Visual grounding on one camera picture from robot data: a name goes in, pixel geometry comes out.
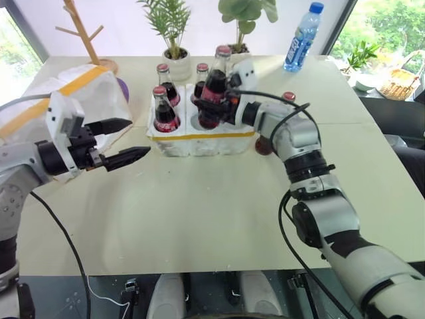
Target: small plant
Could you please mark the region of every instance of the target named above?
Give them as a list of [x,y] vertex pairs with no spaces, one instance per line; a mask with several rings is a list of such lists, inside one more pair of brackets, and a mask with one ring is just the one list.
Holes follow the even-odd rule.
[[370,58],[376,58],[375,52],[379,49],[379,45],[369,45],[365,41],[358,42],[347,59],[349,66],[343,69],[343,73],[348,74],[351,69],[356,71],[363,65],[367,64]]
[[138,0],[143,3],[146,17],[152,29],[161,35],[167,44],[169,56],[173,60],[184,58],[187,53],[180,48],[191,10],[184,0]]
[[255,20],[261,16],[261,10],[266,12],[271,23],[278,20],[276,0],[220,0],[218,10],[224,23],[237,21],[236,44],[231,46],[234,53],[248,52],[247,48],[243,47],[244,37],[255,29]]

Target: black cable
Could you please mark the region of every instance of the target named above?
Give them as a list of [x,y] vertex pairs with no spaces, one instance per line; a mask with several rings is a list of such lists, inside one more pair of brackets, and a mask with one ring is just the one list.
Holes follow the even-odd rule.
[[84,271],[84,267],[82,266],[80,256],[78,255],[78,252],[77,252],[77,250],[76,250],[76,248],[74,246],[74,243],[72,242],[71,237],[68,234],[68,231],[66,231],[64,225],[62,225],[62,223],[60,222],[59,218],[53,213],[53,210],[48,206],[48,204],[40,196],[38,196],[36,193],[34,193],[33,191],[30,192],[30,194],[37,201],[39,201],[41,203],[41,205],[44,206],[44,208],[48,211],[48,213],[50,214],[50,216],[52,216],[52,218],[54,219],[54,221],[56,221],[56,224],[58,224],[59,228],[64,233],[65,238],[68,241],[68,244],[71,246],[72,252],[74,253],[75,259],[77,260],[77,263],[78,263],[78,268],[80,269],[81,278],[82,278],[82,281],[84,283],[84,289],[86,290],[86,302],[87,302],[87,315],[86,315],[86,319],[90,319],[92,303],[91,303],[91,300],[90,300],[90,291],[88,289],[87,276],[86,276],[86,272]]
[[[274,100],[278,100],[280,102],[283,102],[283,103],[292,105],[295,109],[301,108],[301,106],[298,105],[298,104],[296,104],[295,102],[286,100],[285,98],[281,98],[280,96],[276,96],[276,95],[269,94],[269,93],[257,92],[257,91],[237,90],[235,88],[231,88],[230,91],[232,91],[233,93],[237,93],[237,94],[256,95],[256,96],[264,96],[266,98],[273,98]],[[311,116],[311,114],[309,112],[307,112],[305,109],[304,110],[301,110],[300,112],[303,112],[305,114],[305,116],[307,116],[308,119],[311,120],[314,123],[314,126],[316,127],[316,130],[317,130],[317,137],[318,137],[319,142],[321,144],[321,136],[320,136],[319,126],[317,126],[317,123],[314,120],[313,116]],[[270,138],[270,143],[272,144],[272,148],[273,148],[273,142],[272,142],[272,139],[271,138]]]
[[[291,199],[291,191],[290,190],[288,190],[286,193],[285,193],[285,195],[284,195],[284,199],[282,199],[283,201],[286,201],[286,203],[288,203],[288,201]],[[294,225],[295,226],[295,223],[294,223],[294,219],[292,218],[292,216],[288,213],[288,211],[286,210],[286,208],[284,207],[284,211],[285,211],[285,214],[286,214],[286,217],[291,221],[291,223],[292,223],[292,225]]]
[[290,240],[286,236],[285,229],[282,223],[282,209],[285,211],[286,215],[289,215],[288,211],[286,210],[286,205],[288,204],[288,201],[291,198],[291,192],[288,190],[285,195],[282,197],[282,200],[280,201],[279,205],[279,228],[280,232],[282,233],[282,236],[285,240],[286,245],[290,249],[291,253],[294,255],[294,257],[298,260],[298,262],[302,265],[302,267],[305,269],[307,274],[316,282],[316,284],[322,289],[322,291],[326,294],[326,296],[336,305],[336,307],[343,313],[344,316],[347,317],[347,319],[354,319],[354,317],[343,307],[343,305],[334,297],[334,295],[326,288],[326,286],[316,277],[313,271],[307,266],[307,264],[303,261],[303,259],[298,255],[296,250],[292,247]]

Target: white flower pot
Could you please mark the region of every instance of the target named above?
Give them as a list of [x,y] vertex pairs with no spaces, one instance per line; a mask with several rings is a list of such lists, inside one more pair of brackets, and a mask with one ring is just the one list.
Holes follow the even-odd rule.
[[191,66],[191,55],[188,50],[181,48],[187,52],[187,56],[180,58],[179,60],[171,60],[165,56],[165,52],[162,54],[162,59],[164,63],[167,63],[170,67],[170,75],[173,81],[183,81],[187,80],[192,75],[192,66]]
[[252,57],[250,53],[234,53],[230,56],[230,65],[234,65],[250,57]]

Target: wooden coat rack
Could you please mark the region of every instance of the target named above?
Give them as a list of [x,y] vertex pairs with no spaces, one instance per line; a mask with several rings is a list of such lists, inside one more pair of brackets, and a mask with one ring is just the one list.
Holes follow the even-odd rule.
[[90,63],[96,64],[96,65],[102,65],[114,72],[114,74],[118,71],[118,65],[109,59],[106,58],[98,58],[98,55],[96,54],[96,51],[94,50],[92,46],[92,40],[100,33],[100,31],[103,30],[104,26],[100,25],[92,35],[88,36],[86,28],[84,28],[84,25],[82,24],[82,21],[80,19],[80,16],[78,14],[78,11],[75,7],[74,0],[64,0],[64,7],[63,9],[69,13],[71,16],[72,21],[75,24],[75,27],[77,31],[71,31],[65,28],[61,27],[55,27],[56,30],[69,33],[70,35],[76,35],[77,37],[80,37],[82,42],[84,43],[84,46],[86,47],[86,50],[88,52],[88,55],[92,59]]

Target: white bowl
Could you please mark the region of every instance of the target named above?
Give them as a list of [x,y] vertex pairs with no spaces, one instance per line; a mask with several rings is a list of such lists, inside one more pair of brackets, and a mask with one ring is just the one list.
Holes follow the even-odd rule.
[[376,77],[371,74],[360,74],[356,78],[356,89],[366,92],[376,87]]

